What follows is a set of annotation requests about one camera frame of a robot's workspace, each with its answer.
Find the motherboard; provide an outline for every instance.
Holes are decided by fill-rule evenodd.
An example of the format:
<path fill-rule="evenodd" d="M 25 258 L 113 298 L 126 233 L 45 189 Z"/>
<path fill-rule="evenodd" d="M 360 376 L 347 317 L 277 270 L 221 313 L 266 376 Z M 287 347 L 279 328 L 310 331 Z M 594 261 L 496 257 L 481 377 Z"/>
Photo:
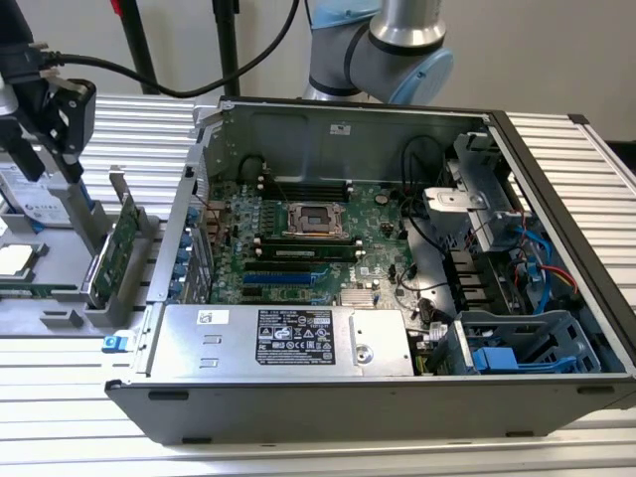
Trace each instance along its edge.
<path fill-rule="evenodd" d="M 211 303 L 408 308 L 397 273 L 412 258 L 391 185 L 263 189 L 211 187 Z"/>

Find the aluminum workbench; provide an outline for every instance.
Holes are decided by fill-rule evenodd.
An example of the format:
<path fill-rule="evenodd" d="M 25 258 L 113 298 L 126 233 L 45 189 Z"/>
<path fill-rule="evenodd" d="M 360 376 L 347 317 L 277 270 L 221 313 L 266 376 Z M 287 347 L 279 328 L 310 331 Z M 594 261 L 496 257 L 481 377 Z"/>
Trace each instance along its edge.
<path fill-rule="evenodd" d="M 98 99 L 95 133 L 81 162 L 90 194 L 108 212 L 118 202 L 107 171 L 117 164 L 127 171 L 140 205 L 167 218 L 194 142 L 193 105 L 156 96 Z M 567 116 L 511 118 L 636 307 L 630 175 L 607 151 L 590 145 L 593 130 Z M 138 306 L 146 291 L 142 287 Z M 0 475 L 591 476 L 602 468 L 617 476 L 636 474 L 636 408 L 599 411 L 544 438 L 164 447 L 144 437 L 103 393 L 103 383 L 117 367 L 128 366 L 130 355 L 106 356 L 100 346 L 96 338 L 0 340 Z"/>

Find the power supply label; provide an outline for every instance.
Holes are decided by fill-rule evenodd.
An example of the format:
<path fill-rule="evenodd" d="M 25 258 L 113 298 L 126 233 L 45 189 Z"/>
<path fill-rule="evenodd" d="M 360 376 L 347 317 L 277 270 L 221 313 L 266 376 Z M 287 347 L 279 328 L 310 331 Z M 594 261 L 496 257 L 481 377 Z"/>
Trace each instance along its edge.
<path fill-rule="evenodd" d="M 331 310 L 258 310 L 260 365 L 335 365 Z"/>

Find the cpu socket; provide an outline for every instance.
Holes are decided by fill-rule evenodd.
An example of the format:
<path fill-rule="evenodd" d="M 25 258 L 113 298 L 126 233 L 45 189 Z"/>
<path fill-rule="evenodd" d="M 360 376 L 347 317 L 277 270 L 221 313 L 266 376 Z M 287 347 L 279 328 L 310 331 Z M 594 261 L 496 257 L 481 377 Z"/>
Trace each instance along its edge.
<path fill-rule="evenodd" d="M 286 236 L 345 239 L 342 230 L 343 208 L 338 204 L 294 203 L 287 207 Z"/>

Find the wall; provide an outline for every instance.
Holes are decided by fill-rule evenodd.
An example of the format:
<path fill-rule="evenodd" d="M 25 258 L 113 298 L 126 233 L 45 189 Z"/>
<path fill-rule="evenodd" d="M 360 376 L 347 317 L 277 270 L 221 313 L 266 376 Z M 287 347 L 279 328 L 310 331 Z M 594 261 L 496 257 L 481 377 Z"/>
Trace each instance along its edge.
<path fill-rule="evenodd" d="M 193 88 L 220 76 L 211 0 L 138 2 L 162 83 Z M 37 40 L 132 67 L 108 0 L 19 3 Z M 240 5 L 238 55 L 244 64 L 276 35 L 290 0 L 240 0 Z M 436 105 L 583 112 L 606 138 L 636 138 L 636 1 L 444 0 L 442 15 L 456 66 Z M 309 48 L 301 8 L 279 49 L 241 79 L 242 92 L 302 94 Z M 140 91 L 109 72 L 66 67 L 65 75 L 94 80 L 102 91 Z"/>

